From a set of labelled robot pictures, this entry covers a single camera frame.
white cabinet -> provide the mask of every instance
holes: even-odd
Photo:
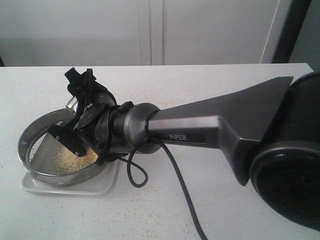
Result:
[[[268,63],[291,0],[0,2],[7,66]]]

white plastic tray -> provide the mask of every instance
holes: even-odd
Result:
[[[20,186],[25,192],[40,194],[65,194],[96,196],[108,192],[116,184],[120,169],[120,161],[109,163],[98,175],[72,186],[55,187],[45,184],[31,176],[29,172],[23,176]]]

white table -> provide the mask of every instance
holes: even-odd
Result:
[[[199,239],[173,167],[162,150],[135,161],[149,174],[131,186],[124,165],[115,188],[95,197],[25,193],[17,157],[22,131],[70,99],[69,67],[0,68],[0,239]],[[83,72],[85,67],[77,67]],[[119,103],[160,108],[242,90],[278,76],[298,78],[306,64],[93,67]],[[219,150],[171,146],[204,232],[213,240],[318,240],[320,233],[272,210],[249,182],[241,186]]]

black power cord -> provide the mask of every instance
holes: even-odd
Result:
[[[178,167],[178,164],[174,158],[174,156],[172,155],[172,153],[170,152],[170,150],[168,149],[168,147],[160,140],[157,140],[155,138],[147,138],[147,139],[144,139],[142,140],[140,143],[138,143],[131,151],[129,157],[128,157],[128,160],[122,158],[122,157],[119,157],[118,159],[123,161],[123,162],[126,162],[126,171],[127,171],[127,174],[128,174],[128,178],[129,178],[129,181],[130,183],[136,187],[136,188],[142,188],[144,185],[146,185],[147,181],[148,181],[148,174],[147,172],[141,167],[139,166],[138,164],[136,164],[135,162],[132,162],[132,159],[136,153],[136,151],[139,149],[139,147],[141,147],[143,144],[145,143],[154,143],[154,144],[158,144],[160,145],[160,147],[163,148],[163,150],[165,151],[165,153],[167,154],[168,158],[170,159],[172,165],[173,165],[173,168],[175,170],[175,173],[178,177],[178,180],[180,182],[180,185],[181,185],[181,188],[182,188],[182,191],[183,191],[183,194],[184,194],[184,197],[185,197],[185,200],[188,204],[188,207],[189,207],[189,210],[190,210],[190,213],[191,213],[191,217],[192,217],[192,220],[193,220],[193,224],[195,226],[195,229],[196,231],[198,232],[200,238],[202,240],[208,240],[207,236],[205,235],[201,225],[200,225],[200,222],[199,222],[199,219],[198,219],[198,216],[197,216],[197,213],[196,213],[196,210],[195,210],[195,207],[194,207],[194,204],[191,200],[191,197],[190,197],[190,194],[189,194],[189,191],[187,189],[187,186],[186,186],[186,183],[184,181],[184,178],[182,177],[182,174],[180,172],[180,169]],[[131,173],[131,165],[133,165],[134,167],[138,168],[145,176],[144,178],[144,181],[142,183],[136,183],[134,178],[132,177],[132,173]]]

